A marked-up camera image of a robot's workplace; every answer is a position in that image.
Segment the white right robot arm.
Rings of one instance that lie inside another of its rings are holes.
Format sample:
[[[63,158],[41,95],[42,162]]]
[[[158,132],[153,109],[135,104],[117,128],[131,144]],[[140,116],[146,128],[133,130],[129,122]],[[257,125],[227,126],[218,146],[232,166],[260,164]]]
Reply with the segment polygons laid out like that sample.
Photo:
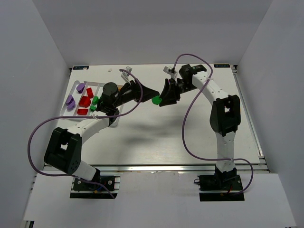
[[[241,122],[240,99],[222,90],[208,75],[203,65],[183,65],[179,72],[171,67],[163,71],[170,75],[165,80],[164,89],[153,101],[160,107],[176,104],[181,94],[198,89],[211,104],[210,126],[216,134],[217,156],[216,171],[227,174],[236,172],[234,159],[234,139]]]

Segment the purple curved lego brick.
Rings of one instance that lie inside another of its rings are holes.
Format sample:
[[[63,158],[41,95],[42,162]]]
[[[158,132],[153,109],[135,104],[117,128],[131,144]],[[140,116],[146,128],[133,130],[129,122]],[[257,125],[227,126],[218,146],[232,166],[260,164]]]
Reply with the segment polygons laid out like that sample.
[[[73,110],[74,107],[75,107],[75,105],[76,105],[75,101],[72,101],[72,102],[67,106],[66,109],[67,109],[68,111]]]

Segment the red curved lego brick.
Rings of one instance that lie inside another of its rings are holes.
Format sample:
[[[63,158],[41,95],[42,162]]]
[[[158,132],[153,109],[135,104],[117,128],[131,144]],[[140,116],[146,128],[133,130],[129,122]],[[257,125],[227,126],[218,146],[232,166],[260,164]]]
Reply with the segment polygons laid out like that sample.
[[[93,97],[94,97],[94,93],[93,93],[93,90],[92,90],[92,88],[87,88],[86,89],[86,93],[87,93],[87,96],[90,98],[90,99],[92,99]]]

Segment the red arched lego brick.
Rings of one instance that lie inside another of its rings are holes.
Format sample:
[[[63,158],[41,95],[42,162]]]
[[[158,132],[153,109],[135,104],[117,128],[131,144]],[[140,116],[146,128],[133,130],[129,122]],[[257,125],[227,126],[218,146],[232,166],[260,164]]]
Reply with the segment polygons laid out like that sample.
[[[79,106],[87,108],[91,105],[91,99],[88,96],[82,96],[79,101]]]

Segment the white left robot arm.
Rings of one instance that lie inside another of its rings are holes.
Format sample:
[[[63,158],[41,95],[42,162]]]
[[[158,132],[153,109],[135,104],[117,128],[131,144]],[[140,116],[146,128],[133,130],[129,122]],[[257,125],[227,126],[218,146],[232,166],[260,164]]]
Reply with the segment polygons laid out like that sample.
[[[146,102],[158,95],[159,92],[135,81],[125,83],[122,88],[113,82],[106,83],[91,118],[66,129],[58,127],[52,132],[44,162],[65,174],[99,182],[100,171],[81,160],[82,145],[116,121],[121,105],[129,101]]]

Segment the purple rounded lego brick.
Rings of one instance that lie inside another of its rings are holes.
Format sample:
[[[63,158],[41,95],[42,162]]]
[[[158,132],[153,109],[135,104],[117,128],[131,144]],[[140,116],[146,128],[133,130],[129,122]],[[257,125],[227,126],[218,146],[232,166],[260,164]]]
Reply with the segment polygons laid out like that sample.
[[[85,83],[80,83],[77,87],[76,87],[76,90],[79,94],[81,94],[83,92],[85,88]]]

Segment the green hollow lego brick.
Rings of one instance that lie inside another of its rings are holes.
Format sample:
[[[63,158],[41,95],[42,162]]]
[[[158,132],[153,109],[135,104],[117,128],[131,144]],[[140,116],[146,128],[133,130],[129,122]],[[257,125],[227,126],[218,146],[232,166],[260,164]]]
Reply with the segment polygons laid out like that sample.
[[[154,105],[159,105],[161,102],[162,102],[162,99],[158,95],[152,98],[152,103]]]

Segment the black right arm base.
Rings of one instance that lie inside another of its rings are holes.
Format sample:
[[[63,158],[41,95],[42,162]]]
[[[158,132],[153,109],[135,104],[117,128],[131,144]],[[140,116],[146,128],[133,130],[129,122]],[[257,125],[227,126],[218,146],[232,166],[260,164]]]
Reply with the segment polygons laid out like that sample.
[[[239,175],[229,180],[228,184],[220,186],[214,175],[200,175],[194,181],[199,186],[199,199],[201,202],[228,202],[244,201],[243,185]]]

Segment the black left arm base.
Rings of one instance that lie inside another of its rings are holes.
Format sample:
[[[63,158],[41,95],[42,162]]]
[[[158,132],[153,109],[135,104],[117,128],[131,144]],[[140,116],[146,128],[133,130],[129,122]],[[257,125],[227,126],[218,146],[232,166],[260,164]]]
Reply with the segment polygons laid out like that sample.
[[[110,199],[113,200],[120,188],[120,176],[102,174],[99,183],[104,185],[107,190],[96,184],[89,184],[80,179],[73,179],[70,198],[71,199]]]

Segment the small green lego brick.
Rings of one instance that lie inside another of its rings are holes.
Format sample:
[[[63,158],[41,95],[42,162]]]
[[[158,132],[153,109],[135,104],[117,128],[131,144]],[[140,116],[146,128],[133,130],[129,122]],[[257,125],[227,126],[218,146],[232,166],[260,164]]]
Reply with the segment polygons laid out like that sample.
[[[96,110],[96,106],[90,106],[90,110],[93,112],[93,111],[95,111]]]

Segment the green long lego brick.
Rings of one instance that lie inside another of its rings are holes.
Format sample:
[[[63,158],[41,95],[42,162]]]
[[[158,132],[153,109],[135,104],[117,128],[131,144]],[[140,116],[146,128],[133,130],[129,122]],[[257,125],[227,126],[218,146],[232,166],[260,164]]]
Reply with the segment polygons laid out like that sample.
[[[94,96],[93,100],[92,100],[92,105],[97,105],[98,101],[99,101],[99,97],[98,96]]]

